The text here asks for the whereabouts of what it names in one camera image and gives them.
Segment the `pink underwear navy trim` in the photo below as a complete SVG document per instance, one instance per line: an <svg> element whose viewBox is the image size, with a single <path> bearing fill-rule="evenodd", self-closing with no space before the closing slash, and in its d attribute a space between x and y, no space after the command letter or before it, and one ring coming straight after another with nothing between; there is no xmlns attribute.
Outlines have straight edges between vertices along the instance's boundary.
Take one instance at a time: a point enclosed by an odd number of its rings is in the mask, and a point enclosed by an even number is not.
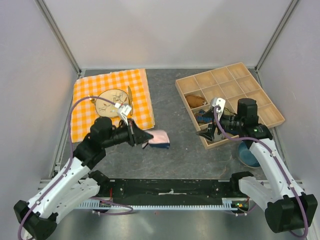
<svg viewBox="0 0 320 240"><path fill-rule="evenodd" d="M153 148L169 149L170 139L164 130L147 130L147 133L152 135L153 138L149 139L147 144Z"/></svg>

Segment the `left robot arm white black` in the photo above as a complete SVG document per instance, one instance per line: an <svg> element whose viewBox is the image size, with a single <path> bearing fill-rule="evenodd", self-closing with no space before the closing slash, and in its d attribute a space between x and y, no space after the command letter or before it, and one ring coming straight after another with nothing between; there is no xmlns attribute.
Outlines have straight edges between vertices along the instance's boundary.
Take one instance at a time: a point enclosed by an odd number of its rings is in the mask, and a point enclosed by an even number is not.
<svg viewBox="0 0 320 240"><path fill-rule="evenodd" d="M86 199L106 196L110 179L94 167L106 156L106 149L122 143L134 147L153 139L133 119L119 127L108 117L97 118L69 159L54 178L28 201L19 200L13 207L19 229L35 240L46 240L58 223Z"/></svg>

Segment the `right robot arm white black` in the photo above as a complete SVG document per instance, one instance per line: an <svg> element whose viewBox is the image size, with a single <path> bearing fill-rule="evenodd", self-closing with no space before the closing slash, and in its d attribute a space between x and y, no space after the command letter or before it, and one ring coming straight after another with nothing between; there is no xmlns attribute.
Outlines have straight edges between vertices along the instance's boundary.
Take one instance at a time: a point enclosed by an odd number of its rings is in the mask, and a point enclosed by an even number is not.
<svg viewBox="0 0 320 240"><path fill-rule="evenodd" d="M211 119L207 129L197 135L213 141L215 134L224 135L231 141L240 141L256 158L270 188L264 187L250 172L238 172L231 176L229 191L235 197L243 194L252 199L264 211L269 228L274 233L303 229L300 235L308 235L318 207L313 194L306 194L294 180L282 160L269 128L259 122L258 105L252 98L241 98L237 112L224 113L226 101L215 97L203 116Z"/></svg>

